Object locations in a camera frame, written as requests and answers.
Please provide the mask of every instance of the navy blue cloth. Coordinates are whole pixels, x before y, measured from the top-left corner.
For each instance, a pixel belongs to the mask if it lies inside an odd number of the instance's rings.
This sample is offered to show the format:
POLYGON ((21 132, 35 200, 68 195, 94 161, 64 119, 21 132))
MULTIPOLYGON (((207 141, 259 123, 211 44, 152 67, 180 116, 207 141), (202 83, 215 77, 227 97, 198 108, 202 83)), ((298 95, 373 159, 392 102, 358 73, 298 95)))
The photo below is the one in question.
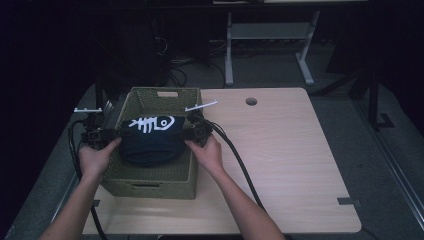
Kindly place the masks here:
POLYGON ((124 121, 121 129, 132 134, 119 145, 121 158, 143 167, 177 159, 186 148, 181 138, 185 117, 159 116, 124 121))

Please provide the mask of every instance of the green basket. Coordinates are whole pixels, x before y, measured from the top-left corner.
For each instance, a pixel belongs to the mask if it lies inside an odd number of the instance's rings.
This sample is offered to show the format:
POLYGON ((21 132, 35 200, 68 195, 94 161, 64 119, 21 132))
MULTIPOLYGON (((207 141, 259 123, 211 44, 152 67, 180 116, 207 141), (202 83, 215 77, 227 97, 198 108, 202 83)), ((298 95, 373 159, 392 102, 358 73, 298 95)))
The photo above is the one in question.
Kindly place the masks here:
MULTIPOLYGON (((202 104, 201 99, 197 88, 132 88, 123 105, 116 129, 121 128, 123 121, 140 117, 185 117, 185 108, 202 104)), ((194 199, 197 161, 187 148, 178 159, 145 168, 123 161, 119 151, 115 150, 102 186, 118 197, 194 199)))

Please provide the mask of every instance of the fish logo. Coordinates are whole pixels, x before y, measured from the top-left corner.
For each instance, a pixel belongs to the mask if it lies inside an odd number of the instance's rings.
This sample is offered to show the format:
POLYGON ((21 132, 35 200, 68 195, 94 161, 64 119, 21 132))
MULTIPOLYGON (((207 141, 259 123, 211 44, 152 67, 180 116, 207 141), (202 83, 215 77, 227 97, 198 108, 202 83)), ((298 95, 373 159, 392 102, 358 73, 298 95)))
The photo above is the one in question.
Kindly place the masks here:
POLYGON ((143 126, 143 133, 151 133, 153 130, 165 131, 172 126, 175 122, 175 118, 172 116, 161 117, 161 121, 158 123, 158 117, 152 118, 139 118, 138 120, 132 120, 128 127, 138 125, 138 130, 141 130, 143 126))

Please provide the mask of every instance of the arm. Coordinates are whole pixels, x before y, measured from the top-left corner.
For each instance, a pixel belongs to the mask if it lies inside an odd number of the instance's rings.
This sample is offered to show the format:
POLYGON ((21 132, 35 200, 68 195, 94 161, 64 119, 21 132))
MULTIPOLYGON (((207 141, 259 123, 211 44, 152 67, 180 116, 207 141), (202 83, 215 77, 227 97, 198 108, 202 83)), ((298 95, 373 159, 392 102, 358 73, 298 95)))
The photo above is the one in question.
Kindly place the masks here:
POLYGON ((186 141, 186 144, 218 184, 244 239, 285 239, 271 217, 225 171, 221 144, 213 135, 204 148, 191 141, 186 141))
POLYGON ((103 174, 109 166, 110 154, 121 138, 97 151, 83 147, 79 151, 82 178, 58 217, 44 231, 40 239, 80 239, 85 222, 103 174))

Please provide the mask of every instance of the person's left hand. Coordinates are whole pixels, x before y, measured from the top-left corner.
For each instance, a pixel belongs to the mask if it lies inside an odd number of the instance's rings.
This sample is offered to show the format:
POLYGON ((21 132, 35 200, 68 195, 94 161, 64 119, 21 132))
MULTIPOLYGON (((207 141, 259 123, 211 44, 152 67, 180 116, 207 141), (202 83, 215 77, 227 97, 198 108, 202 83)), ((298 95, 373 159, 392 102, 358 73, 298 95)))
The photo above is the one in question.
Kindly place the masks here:
POLYGON ((121 143, 121 138, 111 141, 102 150, 95 150, 84 146, 79 150, 81 173, 83 178, 94 178, 99 183, 109 166, 112 151, 121 143))

